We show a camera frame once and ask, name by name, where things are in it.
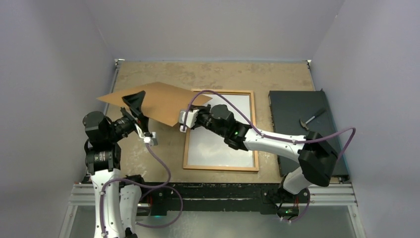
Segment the brown backing board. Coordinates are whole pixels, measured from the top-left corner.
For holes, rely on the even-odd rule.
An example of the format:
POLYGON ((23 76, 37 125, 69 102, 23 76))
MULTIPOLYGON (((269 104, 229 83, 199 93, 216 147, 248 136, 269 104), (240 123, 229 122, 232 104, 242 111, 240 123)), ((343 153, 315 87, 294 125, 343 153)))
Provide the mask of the brown backing board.
POLYGON ((168 126, 175 126, 178 123, 180 111, 187 109, 190 101, 197 95, 197 92, 162 82, 154 82, 116 91, 97 99, 105 103, 125 107, 122 97, 141 91, 146 92, 141 107, 143 114, 168 126))

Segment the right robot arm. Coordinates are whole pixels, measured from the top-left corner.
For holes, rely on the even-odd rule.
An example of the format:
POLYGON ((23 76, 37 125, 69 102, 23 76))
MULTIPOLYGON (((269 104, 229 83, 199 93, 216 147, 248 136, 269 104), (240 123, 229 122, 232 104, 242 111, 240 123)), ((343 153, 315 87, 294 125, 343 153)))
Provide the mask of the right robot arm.
POLYGON ((330 184, 338 155, 316 132, 296 136, 260 130, 250 123, 237 121, 224 104, 181 110, 178 121, 183 126, 182 132, 203 127, 222 137, 234 150, 268 152, 298 163, 298 168, 288 173, 279 185, 279 198, 285 202, 312 184, 322 187, 330 184))

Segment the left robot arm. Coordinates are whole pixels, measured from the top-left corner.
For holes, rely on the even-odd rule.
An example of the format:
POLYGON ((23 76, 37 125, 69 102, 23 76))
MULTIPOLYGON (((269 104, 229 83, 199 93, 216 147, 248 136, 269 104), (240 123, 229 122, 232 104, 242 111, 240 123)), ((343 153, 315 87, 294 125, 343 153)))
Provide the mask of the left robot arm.
POLYGON ((121 147, 118 142, 135 132, 144 116, 141 105, 146 93, 122 97, 128 109, 112 121, 104 113, 94 111, 83 118, 88 137, 84 144, 85 164, 94 188, 96 238, 135 238, 137 203, 146 200, 148 190, 141 178, 121 180, 121 147))

